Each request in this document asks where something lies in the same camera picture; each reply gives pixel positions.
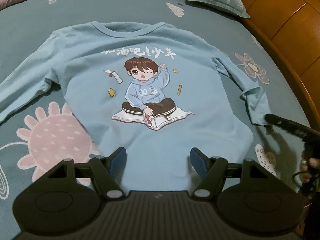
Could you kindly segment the wooden headboard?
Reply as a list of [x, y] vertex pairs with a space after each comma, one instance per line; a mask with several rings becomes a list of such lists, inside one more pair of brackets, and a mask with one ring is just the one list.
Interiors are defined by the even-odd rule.
[[242, 0], [258, 36], [319, 129], [319, 0]]

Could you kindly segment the teal floral bed sheet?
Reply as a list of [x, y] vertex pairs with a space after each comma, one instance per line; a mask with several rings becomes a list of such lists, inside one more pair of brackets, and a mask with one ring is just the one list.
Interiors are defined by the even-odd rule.
[[[28, 0], [1, 11], [1, 83], [56, 30], [90, 22], [164, 22], [187, 30], [223, 52], [251, 80], [264, 88], [272, 113], [307, 125], [305, 113], [278, 65], [235, 19], [185, 0]], [[234, 115], [253, 134], [242, 158], [255, 158], [262, 146], [276, 158], [278, 178], [291, 185], [302, 142], [281, 129], [251, 123], [241, 89], [221, 80]], [[16, 196], [62, 159], [85, 163], [101, 155], [73, 113], [66, 108], [59, 84], [1, 119], [1, 239], [18, 232], [12, 215]], [[193, 190], [199, 176], [188, 161]]]

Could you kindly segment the light blue cartoon sweatshirt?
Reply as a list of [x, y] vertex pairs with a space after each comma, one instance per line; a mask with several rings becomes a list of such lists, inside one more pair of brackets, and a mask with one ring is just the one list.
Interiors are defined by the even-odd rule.
[[187, 190], [193, 147], [238, 163], [253, 142], [222, 75], [241, 89], [251, 123], [266, 125], [264, 88], [192, 32], [164, 22], [73, 25], [54, 31], [1, 83], [1, 119], [57, 83], [101, 155], [126, 148], [123, 189]]

